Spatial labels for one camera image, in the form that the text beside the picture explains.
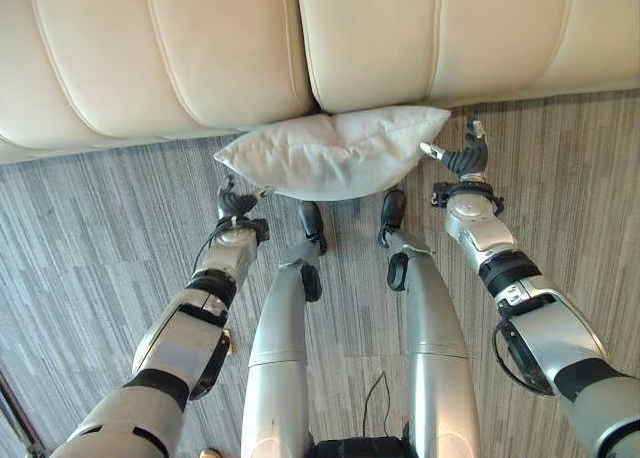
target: cushion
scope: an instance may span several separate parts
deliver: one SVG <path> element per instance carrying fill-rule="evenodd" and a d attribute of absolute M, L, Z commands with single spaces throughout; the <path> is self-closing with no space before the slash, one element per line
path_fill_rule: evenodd
<path fill-rule="evenodd" d="M 216 153 L 259 186 L 313 201 L 357 198 L 389 188 L 414 168 L 450 112 L 391 106 L 313 115 L 248 133 Z"/>

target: striped carpet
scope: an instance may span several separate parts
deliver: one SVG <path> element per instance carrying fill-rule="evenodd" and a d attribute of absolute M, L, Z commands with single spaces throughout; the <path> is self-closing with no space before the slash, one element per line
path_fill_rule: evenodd
<path fill-rule="evenodd" d="M 484 104 L 455 110 L 437 140 L 462 144 L 463 116 L 483 120 L 488 178 L 506 198 L 503 220 L 542 270 L 591 320 L 625 373 L 640 375 L 640 91 Z M 185 284 L 214 226 L 226 170 L 213 159 L 231 138 L 51 158 L 0 167 L 0 367 L 45 444 L 60 444 L 128 376 L 138 340 Z M 527 394 L 498 369 L 492 299 L 429 205 L 423 160 L 402 183 L 406 228 L 435 250 L 471 355 L 483 455 L 581 457 L 554 399 Z M 322 204 L 330 251 L 325 294 L 307 309 L 311 431 L 359 433 L 365 394 L 381 371 L 391 385 L 389 429 L 407 418 L 405 306 L 385 286 L 375 244 L 382 194 Z M 218 385 L 190 406 L 180 451 L 215 445 L 239 456 L 247 361 L 278 256 L 302 233 L 293 200 L 259 211 L 271 241 L 235 300 L 237 353 Z M 370 403 L 367 431 L 382 434 L 386 397 Z M 0 453 L 20 456 L 4 422 Z"/>

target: robotic hand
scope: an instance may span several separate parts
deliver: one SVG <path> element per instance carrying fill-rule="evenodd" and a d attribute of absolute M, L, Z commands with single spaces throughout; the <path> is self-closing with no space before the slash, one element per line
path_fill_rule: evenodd
<path fill-rule="evenodd" d="M 493 348 L 502 369 L 529 391 L 556 395 L 593 457 L 640 456 L 640 380 L 607 363 L 606 352 L 585 318 L 519 249 L 497 218 L 503 200 L 485 181 L 488 150 L 479 120 L 467 123 L 467 147 L 421 149 L 458 175 L 433 185 L 432 204 L 446 208 L 445 228 L 495 298 L 502 320 Z M 497 352 L 500 332 L 521 375 Z"/>
<path fill-rule="evenodd" d="M 102 400 L 53 456 L 168 457 L 175 454 L 188 400 L 211 390 L 229 349 L 227 313 L 269 239 L 267 222 L 246 214 L 271 193 L 218 191 L 219 220 L 198 253 L 191 280 L 138 345 L 133 378 Z M 200 255 L 209 246 L 202 264 Z"/>

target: black wire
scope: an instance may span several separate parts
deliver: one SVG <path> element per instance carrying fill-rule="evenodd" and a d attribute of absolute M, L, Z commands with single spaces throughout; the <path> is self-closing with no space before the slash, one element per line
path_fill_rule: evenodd
<path fill-rule="evenodd" d="M 553 393 L 549 393 L 545 390 L 542 390 L 540 388 L 536 388 L 534 386 L 531 386 L 528 383 L 525 383 L 524 381 L 522 381 L 520 378 L 518 378 L 506 365 L 506 363 L 504 362 L 504 360 L 502 359 L 502 357 L 500 356 L 500 352 L 498 351 L 498 341 L 497 341 L 497 336 L 498 336 L 498 332 L 500 331 L 500 329 L 506 324 L 506 321 L 501 321 L 500 323 L 498 323 L 495 327 L 495 329 L 493 330 L 493 335 L 491 336 L 491 346 L 493 348 L 493 353 L 496 356 L 496 361 L 498 362 L 498 365 L 500 365 L 500 368 L 502 368 L 502 371 L 504 371 L 504 373 L 511 378 L 513 381 L 515 381 L 518 385 L 520 385 L 521 387 L 523 387 L 524 389 L 535 393 L 536 395 L 542 395 L 542 396 L 552 396 Z"/>
<path fill-rule="evenodd" d="M 204 243 L 202 243 L 202 246 L 200 247 L 200 250 L 198 250 L 198 254 L 196 255 L 196 259 L 193 262 L 193 268 L 191 270 L 191 274 L 192 275 L 198 269 L 198 264 L 200 262 L 200 256 L 202 256 L 202 252 L 204 251 L 204 249 L 207 246 L 209 248 L 211 248 L 211 243 L 213 243 L 213 240 L 215 240 L 220 234 L 224 233 L 225 231 L 230 230 L 232 227 L 233 227 L 233 224 L 231 223 L 231 221 L 220 222 L 220 223 L 218 223 L 218 226 L 216 226 L 216 229 L 213 230 L 209 236 L 207 236 L 207 238 L 204 240 Z"/>
<path fill-rule="evenodd" d="M 380 373 L 380 376 L 375 381 L 375 383 L 371 386 L 371 388 L 369 388 L 369 393 L 367 393 L 367 397 L 364 400 L 364 414 L 362 415 L 362 436 L 363 437 L 366 436 L 365 428 L 367 424 L 367 412 L 369 411 L 369 399 L 371 398 L 371 394 L 373 393 L 373 390 L 376 389 L 376 386 L 378 386 L 378 383 L 380 383 L 380 380 L 382 380 L 383 378 L 384 378 L 384 386 L 387 389 L 387 411 L 384 415 L 384 421 L 382 422 L 382 427 L 384 429 L 384 434 L 386 436 L 389 436 L 389 433 L 387 432 L 387 419 L 389 418 L 389 412 L 391 411 L 391 392 L 389 391 L 389 383 L 387 382 L 387 373 L 383 371 L 382 373 Z"/>

